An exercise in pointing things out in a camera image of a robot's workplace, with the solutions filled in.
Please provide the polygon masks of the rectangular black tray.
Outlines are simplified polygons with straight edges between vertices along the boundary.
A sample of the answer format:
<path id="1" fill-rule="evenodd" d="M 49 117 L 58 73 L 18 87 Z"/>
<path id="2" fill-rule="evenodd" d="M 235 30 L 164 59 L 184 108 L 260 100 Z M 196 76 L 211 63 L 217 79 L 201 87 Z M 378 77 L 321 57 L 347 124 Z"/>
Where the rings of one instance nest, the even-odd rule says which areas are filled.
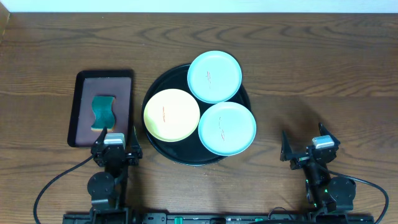
<path id="1" fill-rule="evenodd" d="M 94 112 L 95 98 L 112 98 L 102 112 L 114 117 L 109 133 L 128 136 L 132 128 L 133 74 L 127 70 L 84 70 L 76 76 L 72 111 L 67 143 L 70 147 L 90 147 L 102 132 L 103 127 L 94 128 L 100 112 Z"/>

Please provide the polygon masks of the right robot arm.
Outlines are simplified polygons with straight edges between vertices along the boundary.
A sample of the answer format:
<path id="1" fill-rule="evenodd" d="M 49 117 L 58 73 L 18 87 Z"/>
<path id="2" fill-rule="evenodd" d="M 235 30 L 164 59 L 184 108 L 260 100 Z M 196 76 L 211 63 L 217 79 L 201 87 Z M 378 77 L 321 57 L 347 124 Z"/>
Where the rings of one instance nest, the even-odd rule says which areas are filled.
<path id="1" fill-rule="evenodd" d="M 353 180 L 335 175 L 327 164 L 336 158 L 340 141 L 322 123 L 320 135 L 312 139 L 305 152 L 294 152 L 285 132 L 282 133 L 281 161 L 289 161 L 292 170 L 302 169 L 306 177 L 307 199 L 319 213 L 344 213 L 352 211 L 356 196 Z"/>

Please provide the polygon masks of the yellow plate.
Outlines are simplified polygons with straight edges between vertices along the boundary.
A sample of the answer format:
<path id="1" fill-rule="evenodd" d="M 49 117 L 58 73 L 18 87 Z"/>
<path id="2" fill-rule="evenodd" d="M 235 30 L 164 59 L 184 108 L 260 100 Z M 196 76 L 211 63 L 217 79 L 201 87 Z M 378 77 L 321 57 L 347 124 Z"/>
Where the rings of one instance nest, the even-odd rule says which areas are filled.
<path id="1" fill-rule="evenodd" d="M 179 89 L 162 90 L 144 107 L 144 124 L 148 132 L 165 142 L 181 141 L 194 130 L 200 120 L 200 108 L 194 97 Z"/>

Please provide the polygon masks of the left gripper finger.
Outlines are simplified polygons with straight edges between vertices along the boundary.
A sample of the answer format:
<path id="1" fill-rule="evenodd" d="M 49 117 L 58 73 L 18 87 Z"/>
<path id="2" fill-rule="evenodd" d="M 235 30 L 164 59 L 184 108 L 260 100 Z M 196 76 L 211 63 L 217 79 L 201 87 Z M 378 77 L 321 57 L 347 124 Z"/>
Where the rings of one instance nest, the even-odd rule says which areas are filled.
<path id="1" fill-rule="evenodd" d="M 137 139 L 135 126 L 132 126 L 132 130 L 131 130 L 130 147 L 131 147 L 131 151 L 140 151 L 141 150 L 141 146 Z"/>
<path id="2" fill-rule="evenodd" d="M 104 128 L 102 129 L 100 135 L 99 135 L 98 138 L 96 139 L 95 144 L 102 144 L 102 143 L 104 143 L 104 139 L 105 139 L 107 133 L 108 133 L 108 129 L 107 129 L 107 127 L 104 127 Z"/>

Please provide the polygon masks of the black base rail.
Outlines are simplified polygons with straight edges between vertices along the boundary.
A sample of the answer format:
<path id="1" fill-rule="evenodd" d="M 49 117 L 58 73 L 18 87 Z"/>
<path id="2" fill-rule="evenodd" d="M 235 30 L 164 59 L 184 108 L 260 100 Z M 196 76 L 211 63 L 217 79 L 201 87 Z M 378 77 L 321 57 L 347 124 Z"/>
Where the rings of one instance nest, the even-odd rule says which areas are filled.
<path id="1" fill-rule="evenodd" d="M 63 223 L 138 223 L 138 224 L 245 224 L 245 223 L 373 223 L 367 215 L 319 215 L 314 219 L 305 215 L 187 215 L 166 213 L 133 214 L 127 218 L 122 213 L 65 214 Z"/>

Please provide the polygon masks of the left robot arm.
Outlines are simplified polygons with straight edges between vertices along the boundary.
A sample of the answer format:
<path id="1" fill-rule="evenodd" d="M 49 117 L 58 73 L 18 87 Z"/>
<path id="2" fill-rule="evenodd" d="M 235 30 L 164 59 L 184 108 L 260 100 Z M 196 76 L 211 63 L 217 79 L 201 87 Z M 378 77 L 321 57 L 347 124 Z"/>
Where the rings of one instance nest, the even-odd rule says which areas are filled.
<path id="1" fill-rule="evenodd" d="M 91 147 L 93 160 L 104 171 L 88 181 L 91 195 L 92 223 L 131 223 L 131 209 L 125 206 L 130 166 L 139 164 L 142 148 L 136 130 L 128 138 L 122 133 L 108 133 L 104 128 Z"/>

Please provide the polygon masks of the green yellow sponge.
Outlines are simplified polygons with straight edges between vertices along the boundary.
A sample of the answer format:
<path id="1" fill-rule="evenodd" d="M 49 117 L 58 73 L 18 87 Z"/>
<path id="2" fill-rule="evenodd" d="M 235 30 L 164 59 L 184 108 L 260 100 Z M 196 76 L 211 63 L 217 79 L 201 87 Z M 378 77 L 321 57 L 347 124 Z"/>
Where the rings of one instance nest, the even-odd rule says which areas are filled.
<path id="1" fill-rule="evenodd" d="M 113 96 L 95 96 L 93 98 L 91 108 L 95 120 L 91 125 L 92 130 L 102 130 L 103 128 L 110 130 L 114 128 L 116 119 L 112 111 L 113 101 Z"/>

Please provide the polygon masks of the round black tray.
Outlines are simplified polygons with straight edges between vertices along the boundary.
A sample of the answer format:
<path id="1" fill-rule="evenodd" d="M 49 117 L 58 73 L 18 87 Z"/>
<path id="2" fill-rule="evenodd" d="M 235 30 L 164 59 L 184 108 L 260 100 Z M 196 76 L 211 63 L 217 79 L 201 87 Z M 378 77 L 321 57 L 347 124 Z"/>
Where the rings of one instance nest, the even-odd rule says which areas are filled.
<path id="1" fill-rule="evenodd" d="M 149 99 L 156 93 L 167 90 L 167 89 L 179 89 L 186 91 L 191 94 L 197 101 L 200 108 L 200 118 L 203 113 L 211 106 L 215 104 L 205 103 L 198 98 L 196 98 L 190 91 L 187 83 L 187 73 L 190 64 L 179 65 L 161 75 L 156 81 L 151 85 L 146 93 L 144 102 L 142 105 L 142 122 L 144 123 L 144 107 L 146 106 Z M 235 102 L 245 106 L 249 111 L 251 111 L 251 105 L 249 102 L 248 94 L 243 88 L 242 83 L 238 92 L 229 100 L 224 102 Z M 147 130 L 144 124 L 144 128 L 150 143 L 154 148 L 168 159 L 179 162 L 182 164 L 199 166 L 204 164 L 210 164 L 216 161 L 220 161 L 227 156 L 219 156 L 210 152 L 201 143 L 198 135 L 198 126 L 194 132 L 189 135 L 189 137 L 177 141 L 177 142 L 165 142 L 153 137 Z"/>

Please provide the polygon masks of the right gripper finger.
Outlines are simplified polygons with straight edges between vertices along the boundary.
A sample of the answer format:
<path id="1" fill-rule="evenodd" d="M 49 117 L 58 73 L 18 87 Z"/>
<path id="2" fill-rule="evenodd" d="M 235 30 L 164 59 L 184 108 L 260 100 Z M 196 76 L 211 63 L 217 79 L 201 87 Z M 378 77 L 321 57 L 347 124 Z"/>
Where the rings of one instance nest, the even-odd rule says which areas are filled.
<path id="1" fill-rule="evenodd" d="M 329 136 L 332 140 L 334 140 L 335 137 L 332 135 L 331 132 L 329 132 L 329 130 L 327 130 L 323 123 L 319 123 L 318 128 L 321 136 Z"/>
<path id="2" fill-rule="evenodd" d="M 289 140 L 285 131 L 282 131 L 282 145 L 280 151 L 280 160 L 281 161 L 289 161 L 292 159 L 293 152 L 289 144 Z"/>

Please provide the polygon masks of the light blue plate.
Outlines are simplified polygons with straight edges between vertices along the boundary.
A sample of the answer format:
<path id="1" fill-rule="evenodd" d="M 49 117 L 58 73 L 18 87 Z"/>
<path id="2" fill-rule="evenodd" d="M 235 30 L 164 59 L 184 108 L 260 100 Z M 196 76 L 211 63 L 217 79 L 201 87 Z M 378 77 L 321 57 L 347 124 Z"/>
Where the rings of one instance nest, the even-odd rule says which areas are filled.
<path id="1" fill-rule="evenodd" d="M 212 50 L 200 54 L 190 64 L 187 83 L 199 100 L 217 104 L 232 98 L 239 90 L 243 72 L 230 54 Z"/>
<path id="2" fill-rule="evenodd" d="M 253 114 L 235 102 L 222 102 L 209 107 L 201 116 L 198 135 L 210 152 L 233 156 L 245 151 L 256 136 Z"/>

